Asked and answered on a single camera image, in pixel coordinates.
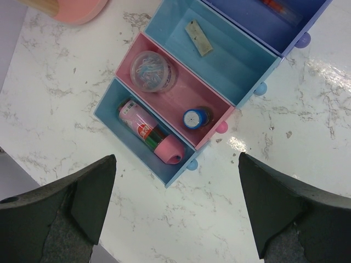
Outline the beige eraser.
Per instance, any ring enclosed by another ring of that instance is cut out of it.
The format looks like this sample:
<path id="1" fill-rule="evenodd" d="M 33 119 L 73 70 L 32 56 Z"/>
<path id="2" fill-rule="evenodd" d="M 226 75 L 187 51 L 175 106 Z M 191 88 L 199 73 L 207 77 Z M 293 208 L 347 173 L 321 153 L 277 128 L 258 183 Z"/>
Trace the beige eraser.
<path id="1" fill-rule="evenodd" d="M 196 20 L 191 20 L 185 30 L 202 57 L 213 51 L 211 43 Z"/>

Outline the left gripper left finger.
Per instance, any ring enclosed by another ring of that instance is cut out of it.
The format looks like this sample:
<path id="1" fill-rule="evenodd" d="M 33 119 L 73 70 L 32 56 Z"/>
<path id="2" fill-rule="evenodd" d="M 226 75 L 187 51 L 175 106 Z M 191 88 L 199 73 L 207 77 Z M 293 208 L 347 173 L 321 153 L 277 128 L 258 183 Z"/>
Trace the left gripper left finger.
<path id="1" fill-rule="evenodd" d="M 116 157 L 1 200 L 1 262 L 90 262 L 116 175 Z"/>

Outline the purple blue bin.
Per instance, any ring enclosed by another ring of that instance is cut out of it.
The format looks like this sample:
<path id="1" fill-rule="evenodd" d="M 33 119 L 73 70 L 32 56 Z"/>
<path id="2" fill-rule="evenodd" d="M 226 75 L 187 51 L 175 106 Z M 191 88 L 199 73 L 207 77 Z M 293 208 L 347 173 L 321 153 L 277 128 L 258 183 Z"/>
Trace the purple blue bin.
<path id="1" fill-rule="evenodd" d="M 259 0 L 212 0 L 205 3 L 241 30 L 284 58 L 294 48 L 305 48 L 311 42 L 309 29 L 329 6 L 328 0 L 285 0 L 303 17 L 292 25 Z"/>

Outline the blue glue stick grey cap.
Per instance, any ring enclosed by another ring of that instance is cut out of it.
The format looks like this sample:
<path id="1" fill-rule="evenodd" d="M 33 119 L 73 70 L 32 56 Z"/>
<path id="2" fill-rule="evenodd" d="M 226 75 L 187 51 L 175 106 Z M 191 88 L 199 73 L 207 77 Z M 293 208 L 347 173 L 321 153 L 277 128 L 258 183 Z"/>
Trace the blue glue stick grey cap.
<path id="1" fill-rule="evenodd" d="M 184 112 L 183 123 L 188 129 L 195 130 L 208 125 L 212 117 L 213 113 L 210 108 L 199 106 Z"/>

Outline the pink wooden shelf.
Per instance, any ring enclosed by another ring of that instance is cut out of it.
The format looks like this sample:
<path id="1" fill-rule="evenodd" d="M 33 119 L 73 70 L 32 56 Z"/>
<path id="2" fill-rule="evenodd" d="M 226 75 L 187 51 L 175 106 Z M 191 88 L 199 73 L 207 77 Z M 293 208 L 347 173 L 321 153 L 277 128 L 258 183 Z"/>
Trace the pink wooden shelf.
<path id="1" fill-rule="evenodd" d="M 108 0 L 22 0 L 20 3 L 37 9 L 56 21 L 82 25 L 94 19 Z"/>

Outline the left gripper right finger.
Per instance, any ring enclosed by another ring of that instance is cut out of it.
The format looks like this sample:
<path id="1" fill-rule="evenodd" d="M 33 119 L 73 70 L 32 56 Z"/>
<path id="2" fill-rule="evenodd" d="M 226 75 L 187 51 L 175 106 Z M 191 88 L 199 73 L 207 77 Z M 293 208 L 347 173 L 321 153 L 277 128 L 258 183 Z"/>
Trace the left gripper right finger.
<path id="1" fill-rule="evenodd" d="M 264 262 L 350 262 L 350 198 L 239 155 L 252 233 Z"/>

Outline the pink bin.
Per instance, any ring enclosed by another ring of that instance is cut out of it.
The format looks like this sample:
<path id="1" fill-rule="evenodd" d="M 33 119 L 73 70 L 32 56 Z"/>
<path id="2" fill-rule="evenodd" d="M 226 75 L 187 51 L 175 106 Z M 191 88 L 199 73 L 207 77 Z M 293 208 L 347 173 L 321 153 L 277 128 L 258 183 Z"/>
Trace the pink bin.
<path id="1" fill-rule="evenodd" d="M 175 67 L 177 79 L 169 91 L 147 93 L 133 84 L 130 73 L 132 62 L 137 55 L 145 51 L 159 53 Z M 139 32 L 136 36 L 116 71 L 116 77 L 196 150 L 210 140 L 216 133 L 216 129 L 225 123 L 234 110 L 234 107 L 217 92 L 143 32 Z M 212 120 L 208 125 L 199 129 L 187 128 L 183 123 L 184 112 L 199 107 L 210 109 Z"/>

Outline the light blue bin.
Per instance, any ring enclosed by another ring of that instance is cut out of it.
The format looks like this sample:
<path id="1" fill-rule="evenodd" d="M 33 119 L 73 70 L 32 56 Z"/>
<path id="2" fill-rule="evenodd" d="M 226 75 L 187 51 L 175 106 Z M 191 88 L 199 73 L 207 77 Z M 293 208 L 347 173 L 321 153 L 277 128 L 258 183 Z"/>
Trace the light blue bin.
<path id="1" fill-rule="evenodd" d="M 129 99 L 133 99 L 147 113 L 151 114 L 158 121 L 162 131 L 174 135 L 181 141 L 185 149 L 185 156 L 179 164 L 165 164 L 119 119 L 117 107 L 122 102 Z M 195 150 L 185 142 L 179 133 L 171 128 L 171 126 L 154 110 L 146 106 L 146 104 L 118 78 L 115 77 L 112 79 L 98 103 L 94 115 L 163 182 L 166 188 L 170 187 L 186 170 L 197 169 L 198 162 L 196 159 L 202 151 Z"/>
<path id="2" fill-rule="evenodd" d="M 213 47 L 205 56 L 185 30 L 193 20 Z M 162 1 L 145 33 L 235 107 L 243 106 L 281 61 L 203 1 Z"/>

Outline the pink cap glue stick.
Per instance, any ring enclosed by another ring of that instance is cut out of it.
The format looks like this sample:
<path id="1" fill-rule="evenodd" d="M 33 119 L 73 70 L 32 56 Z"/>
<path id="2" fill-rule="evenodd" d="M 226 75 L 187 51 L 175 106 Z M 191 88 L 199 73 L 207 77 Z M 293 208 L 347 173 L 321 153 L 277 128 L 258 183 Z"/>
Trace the pink cap glue stick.
<path id="1" fill-rule="evenodd" d="M 119 105 L 118 116 L 164 163 L 175 165 L 183 159 L 183 144 L 173 134 L 163 131 L 157 120 L 133 99 Z"/>

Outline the clear purple round container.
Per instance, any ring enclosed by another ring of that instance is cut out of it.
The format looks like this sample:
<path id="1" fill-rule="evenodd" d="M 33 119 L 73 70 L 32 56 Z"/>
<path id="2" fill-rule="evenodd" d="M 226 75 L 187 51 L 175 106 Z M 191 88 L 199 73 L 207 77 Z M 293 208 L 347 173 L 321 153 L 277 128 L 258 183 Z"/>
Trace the clear purple round container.
<path id="1" fill-rule="evenodd" d="M 144 51 L 132 60 L 130 77 L 132 83 L 143 92 L 165 93 L 174 87 L 178 71 L 167 57 Z"/>

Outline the red pen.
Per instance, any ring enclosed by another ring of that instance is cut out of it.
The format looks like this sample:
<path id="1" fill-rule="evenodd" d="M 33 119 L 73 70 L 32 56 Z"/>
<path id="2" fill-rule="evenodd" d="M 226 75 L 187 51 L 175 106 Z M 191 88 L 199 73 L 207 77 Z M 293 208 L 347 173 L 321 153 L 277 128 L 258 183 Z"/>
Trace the red pen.
<path id="1" fill-rule="evenodd" d="M 261 0 L 261 2 L 292 25 L 297 26 L 303 19 L 300 13 L 290 8 L 283 1 Z"/>

